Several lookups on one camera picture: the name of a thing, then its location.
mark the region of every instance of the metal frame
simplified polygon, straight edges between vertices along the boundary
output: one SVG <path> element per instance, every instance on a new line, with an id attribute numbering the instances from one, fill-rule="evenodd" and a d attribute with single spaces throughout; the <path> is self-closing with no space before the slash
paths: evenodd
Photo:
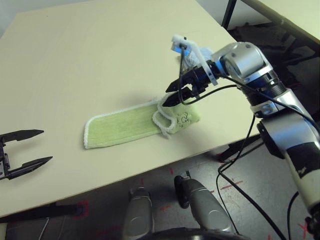
<path id="1" fill-rule="evenodd" d="M 85 207 L 81 204 L 57 206 L 55 203 L 53 203 L 49 206 L 40 206 L 30 210 L 21 211 L 18 213 L 10 214 L 8 216 L 0 217 L 0 224 L 52 218 L 65 215 L 80 216 L 84 212 L 84 209 Z"/>
<path id="2" fill-rule="evenodd" d="M 234 154 L 236 154 L 237 152 L 239 152 L 239 150 L 242 148 L 242 145 L 245 141 L 244 144 L 244 148 L 249 146 L 250 144 L 254 143 L 255 141 L 257 141 L 260 138 L 260 135 L 255 135 L 255 136 L 251 136 L 249 137 L 246 141 L 240 140 L 240 141 L 236 141 L 234 143 L 230 143 L 228 146 L 229 148 L 227 150 L 225 150 L 224 152 L 221 152 L 218 156 L 217 156 L 217 160 L 219 162 L 224 162 L 225 160 L 227 160 L 228 158 L 230 158 L 231 156 L 233 156 Z"/>
<path id="3" fill-rule="evenodd" d="M 236 6 L 237 0 L 229 0 L 228 5 L 226 6 L 225 14 L 221 23 L 221 26 L 227 30 L 231 16 L 234 12 L 235 6 Z"/>
<path id="4" fill-rule="evenodd" d="M 273 23 L 280 25 L 282 28 L 284 28 L 289 34 L 295 36 L 297 39 L 303 41 L 306 46 L 311 48 L 313 51 L 315 51 L 316 56 L 320 56 L 320 40 L 316 37 L 312 36 L 307 31 L 303 30 L 302 28 L 295 25 L 292 21 L 288 20 L 287 18 L 283 17 L 276 11 L 272 10 L 265 4 L 263 4 L 260 1 L 257 0 L 241 0 L 245 4 L 247 4 L 249 7 L 256 10 L 258 13 L 262 14 L 269 20 L 271 20 Z M 229 22 L 231 19 L 231 16 L 233 14 L 235 5 L 237 0 L 229 0 L 224 18 L 222 21 L 221 26 L 225 29 L 228 28 Z"/>

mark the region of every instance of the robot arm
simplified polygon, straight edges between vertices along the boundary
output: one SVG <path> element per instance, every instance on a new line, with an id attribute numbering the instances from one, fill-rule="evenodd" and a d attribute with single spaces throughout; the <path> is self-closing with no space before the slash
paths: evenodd
<path id="1" fill-rule="evenodd" d="M 173 46 L 192 51 L 186 38 L 175 36 Z M 279 80 L 273 67 L 261 50 L 249 42 L 235 42 L 220 49 L 207 61 L 214 77 L 201 65 L 185 72 L 181 79 L 171 83 L 166 92 L 178 90 L 181 85 L 192 85 L 192 90 L 184 87 L 182 99 L 199 97 L 212 79 L 231 76 L 242 85 L 246 85 L 270 98 L 290 106 L 311 118 L 291 89 Z M 309 227 L 320 222 L 320 136 L 319 132 L 301 115 L 276 104 L 265 97 L 237 84 L 244 93 L 257 118 L 261 118 L 257 128 L 266 147 L 272 155 L 286 159 L 294 182 L 303 202 L 312 216 Z M 178 93 L 172 94 L 163 106 L 179 104 Z"/>

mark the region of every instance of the table leg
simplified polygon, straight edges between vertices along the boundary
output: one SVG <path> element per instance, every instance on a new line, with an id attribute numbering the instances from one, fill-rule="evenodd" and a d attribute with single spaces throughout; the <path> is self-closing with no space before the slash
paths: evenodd
<path id="1" fill-rule="evenodd" d="M 40 206 L 30 210 L 14 213 L 8 216 L 0 217 L 1 223 L 11 223 L 35 219 L 52 218 L 64 215 L 79 216 L 83 213 L 84 206 L 81 204 L 56 206 Z"/>
<path id="2" fill-rule="evenodd" d="M 0 240 L 6 239 L 6 232 L 7 232 L 7 224 L 1 223 L 0 224 Z"/>
<path id="3" fill-rule="evenodd" d="M 247 139 L 247 141 L 245 142 L 244 147 L 252 144 L 253 142 L 258 140 L 259 138 L 260 138 L 260 135 L 255 135 L 255 136 L 249 137 Z M 240 148 L 241 148 L 242 144 L 244 143 L 244 141 L 245 140 L 243 139 L 243 140 L 236 141 L 234 143 L 229 144 L 229 148 L 227 150 L 225 150 L 224 152 L 220 153 L 218 155 L 217 160 L 219 162 L 223 162 L 223 161 L 227 160 L 228 158 L 230 158 L 232 155 L 236 154 L 240 150 Z"/>
<path id="4" fill-rule="evenodd" d="M 237 0 L 229 0 L 228 4 L 226 6 L 226 10 L 224 13 L 224 17 L 221 23 L 221 26 L 227 30 L 229 26 L 229 22 L 232 16 L 232 13 L 234 12 L 235 6 L 236 6 Z"/>

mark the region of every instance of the white wall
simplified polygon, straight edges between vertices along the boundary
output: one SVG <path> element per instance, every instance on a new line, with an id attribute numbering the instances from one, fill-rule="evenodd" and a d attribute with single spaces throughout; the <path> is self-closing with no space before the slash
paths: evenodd
<path id="1" fill-rule="evenodd" d="M 228 0 L 196 0 L 219 24 L 224 19 Z M 243 26 L 245 23 L 251 25 L 269 23 L 270 20 L 238 0 L 229 23 L 228 29 Z"/>
<path id="2" fill-rule="evenodd" d="M 0 37 L 17 13 L 88 0 L 0 0 Z"/>
<path id="3" fill-rule="evenodd" d="M 3 35 L 16 13 L 48 8 L 62 4 L 84 2 L 86 0 L 0 0 L 0 37 Z M 196 0 L 218 23 L 221 24 L 228 0 Z M 268 20 L 246 4 L 237 1 L 229 28 L 245 23 L 260 24 Z"/>

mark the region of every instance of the tabletop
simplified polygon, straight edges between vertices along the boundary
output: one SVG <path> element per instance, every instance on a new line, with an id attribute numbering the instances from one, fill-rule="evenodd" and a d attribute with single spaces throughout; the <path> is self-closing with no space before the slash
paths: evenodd
<path id="1" fill-rule="evenodd" d="M 17 14 L 0 39 L 0 133 L 44 133 L 8 142 L 4 150 L 11 169 L 42 157 L 53 159 L 32 173 L 0 181 L 0 216 L 246 136 L 250 105 L 241 91 L 229 88 L 197 102 L 201 120 L 171 139 L 158 134 L 84 148 L 84 127 L 91 117 L 160 98 L 177 79 L 179 56 L 170 50 L 174 34 L 213 51 L 234 41 L 195 0 L 99 0 Z M 218 82 L 218 87 L 230 84 Z"/>
<path id="2" fill-rule="evenodd" d="M 241 0 L 249 6 L 266 6 L 320 40 L 319 0 Z"/>

